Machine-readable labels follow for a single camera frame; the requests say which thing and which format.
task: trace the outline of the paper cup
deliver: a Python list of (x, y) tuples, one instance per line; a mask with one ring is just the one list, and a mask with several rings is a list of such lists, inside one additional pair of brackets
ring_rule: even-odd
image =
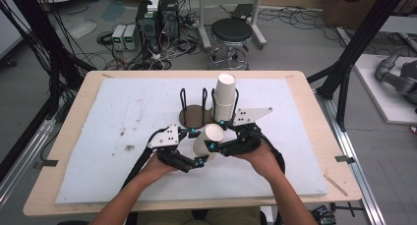
[(214, 91), (214, 98), (217, 104), (229, 105), (235, 101), (236, 78), (229, 74), (218, 76), (217, 85)]
[(214, 114), (214, 107), (211, 108), (211, 117), (216, 122), (220, 122), (221, 120), (229, 121), (233, 117), (233, 108), (234, 108), (234, 102), (229, 105), (216, 104), (215, 114)]
[(205, 141), (223, 141), (224, 131), (217, 124), (207, 124), (205, 129), (193, 142), (193, 152), (196, 156), (208, 155), (208, 160), (213, 160), (215, 153), (212, 153), (206, 147)]

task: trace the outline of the chair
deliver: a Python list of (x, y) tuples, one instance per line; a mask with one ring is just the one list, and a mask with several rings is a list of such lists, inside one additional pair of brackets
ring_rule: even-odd
[(249, 70), (245, 53), (235, 46), (243, 46), (249, 51), (246, 44), (252, 39), (252, 33), (251, 26), (242, 20), (230, 18), (214, 22), (211, 26), (212, 38), (224, 45), (211, 52), (211, 63), (223, 69), (245, 67)]

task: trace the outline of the electronic equipment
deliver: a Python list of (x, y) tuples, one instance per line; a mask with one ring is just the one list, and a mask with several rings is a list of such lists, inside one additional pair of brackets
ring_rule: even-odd
[(159, 0), (149, 0), (148, 1), (148, 11), (157, 11), (159, 8)]
[(160, 11), (164, 25), (162, 32), (172, 40), (180, 38), (178, 0), (162, 0)]
[(123, 37), (125, 39), (126, 49), (136, 50), (139, 44), (138, 27), (136, 27), (135, 25), (126, 26), (126, 30), (123, 34)]
[(116, 30), (113, 31), (111, 39), (113, 40), (113, 46), (115, 50), (124, 50), (125, 39), (123, 39), (123, 34), (125, 33), (126, 26), (117, 26)]
[(148, 10), (149, 0), (144, 0), (138, 8), (136, 24), (142, 46), (146, 46), (153, 53), (160, 52), (159, 39), (161, 36), (161, 19), (159, 11)]

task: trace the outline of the wooden table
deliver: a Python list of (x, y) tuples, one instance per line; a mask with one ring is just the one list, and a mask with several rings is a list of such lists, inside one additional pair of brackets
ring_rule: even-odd
[[(67, 163), (89, 114), (101, 82), (111, 78), (216, 79), (225, 71), (93, 71), (88, 73), (77, 98), (62, 126), (48, 159), (59, 160), (56, 167), (43, 167), (24, 207), (28, 216), (90, 213), (100, 211), (104, 203), (55, 204), (64, 179)], [(237, 79), (286, 79), (298, 107), (300, 118), (318, 160), (328, 194), (301, 197), (303, 202), (353, 201), (361, 198), (359, 186), (348, 165), (337, 162), (342, 152), (303, 73), (297, 71), (227, 71)], [(137, 202), (133, 210), (163, 210), (210, 207), (233, 207), (275, 204), (271, 198), (202, 199), (181, 201)]]

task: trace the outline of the round stool seat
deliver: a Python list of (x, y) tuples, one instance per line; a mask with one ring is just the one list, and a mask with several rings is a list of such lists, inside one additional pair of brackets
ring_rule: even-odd
[(211, 26), (211, 33), (226, 42), (243, 42), (252, 37), (252, 28), (244, 21), (222, 19)]

